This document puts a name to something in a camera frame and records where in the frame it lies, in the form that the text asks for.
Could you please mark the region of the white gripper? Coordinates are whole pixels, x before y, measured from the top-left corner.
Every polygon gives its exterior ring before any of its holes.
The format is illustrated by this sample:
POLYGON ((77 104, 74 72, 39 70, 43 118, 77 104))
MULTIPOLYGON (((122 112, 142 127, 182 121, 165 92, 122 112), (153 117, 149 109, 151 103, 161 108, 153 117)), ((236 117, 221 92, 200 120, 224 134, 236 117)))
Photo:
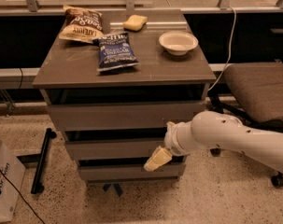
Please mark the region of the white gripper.
POLYGON ((144 169, 152 172, 167 164, 174 156, 189 155, 197 148, 196 141, 191 132, 191 122, 167 123, 167 132, 164 138, 164 146, 158 146, 147 162, 144 169))

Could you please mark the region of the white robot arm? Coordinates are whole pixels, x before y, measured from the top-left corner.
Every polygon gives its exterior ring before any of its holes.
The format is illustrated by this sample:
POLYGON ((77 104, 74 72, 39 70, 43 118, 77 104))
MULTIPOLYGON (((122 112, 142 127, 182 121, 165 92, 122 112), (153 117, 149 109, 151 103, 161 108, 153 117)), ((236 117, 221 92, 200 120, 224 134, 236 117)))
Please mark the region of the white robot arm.
POLYGON ((283 174, 283 133, 245 126, 240 119, 204 111, 189 122, 167 123, 163 146, 158 146, 144 164, 151 172, 174 156, 185 156, 195 149, 232 150, 283 174))

